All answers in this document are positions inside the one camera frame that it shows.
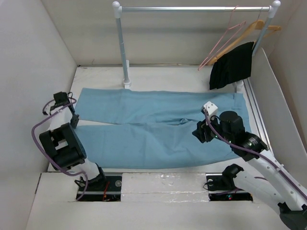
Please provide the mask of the light blue trousers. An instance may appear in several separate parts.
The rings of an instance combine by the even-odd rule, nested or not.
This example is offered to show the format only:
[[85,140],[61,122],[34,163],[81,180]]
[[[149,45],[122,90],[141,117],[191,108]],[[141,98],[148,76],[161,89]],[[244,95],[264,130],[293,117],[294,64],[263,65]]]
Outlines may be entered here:
[[236,158],[218,140],[202,144],[192,132],[204,119],[201,107],[235,111],[250,131],[240,93],[192,93],[83,88],[75,110],[89,125],[75,132],[87,158],[103,168],[171,169],[208,165]]

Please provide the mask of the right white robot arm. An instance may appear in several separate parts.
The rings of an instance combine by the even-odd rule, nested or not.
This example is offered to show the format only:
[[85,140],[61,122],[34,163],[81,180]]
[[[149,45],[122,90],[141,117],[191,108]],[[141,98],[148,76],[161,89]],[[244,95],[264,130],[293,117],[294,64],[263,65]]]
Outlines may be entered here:
[[242,189],[273,209],[291,230],[307,228],[307,190],[279,163],[268,146],[255,134],[245,130],[242,118],[234,111],[216,116],[203,109],[203,121],[193,135],[201,142],[220,140],[234,154],[260,172],[264,179],[249,174],[241,166],[227,166],[221,175],[223,186]]

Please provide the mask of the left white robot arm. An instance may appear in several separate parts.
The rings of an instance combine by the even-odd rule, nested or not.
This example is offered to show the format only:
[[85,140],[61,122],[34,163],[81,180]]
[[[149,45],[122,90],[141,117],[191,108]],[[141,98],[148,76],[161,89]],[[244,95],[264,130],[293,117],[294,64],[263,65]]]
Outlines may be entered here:
[[79,122],[79,115],[73,106],[76,100],[66,92],[55,93],[53,98],[54,104],[49,114],[64,114],[55,115],[55,119],[60,122],[59,126],[52,126],[39,135],[44,152],[53,160],[54,169],[58,165],[65,172],[73,170],[75,173],[83,173],[83,177],[75,181],[80,189],[102,191],[107,186],[105,173],[98,164],[87,159],[85,148],[75,132]]

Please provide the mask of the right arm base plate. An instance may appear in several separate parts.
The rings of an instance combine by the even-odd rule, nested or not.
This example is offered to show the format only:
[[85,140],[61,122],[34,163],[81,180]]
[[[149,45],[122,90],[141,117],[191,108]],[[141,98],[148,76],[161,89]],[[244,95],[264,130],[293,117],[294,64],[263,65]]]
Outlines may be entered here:
[[206,176],[203,188],[208,192],[209,201],[253,201],[250,193],[227,185],[222,181],[222,175],[210,174]]

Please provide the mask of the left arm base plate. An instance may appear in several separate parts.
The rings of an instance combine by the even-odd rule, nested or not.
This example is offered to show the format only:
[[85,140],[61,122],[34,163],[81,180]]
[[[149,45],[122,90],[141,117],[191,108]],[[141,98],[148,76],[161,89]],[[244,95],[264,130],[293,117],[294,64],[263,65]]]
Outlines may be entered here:
[[102,183],[88,183],[85,189],[85,180],[75,180],[78,186],[77,201],[83,202],[119,202],[121,200],[122,174],[107,174]]

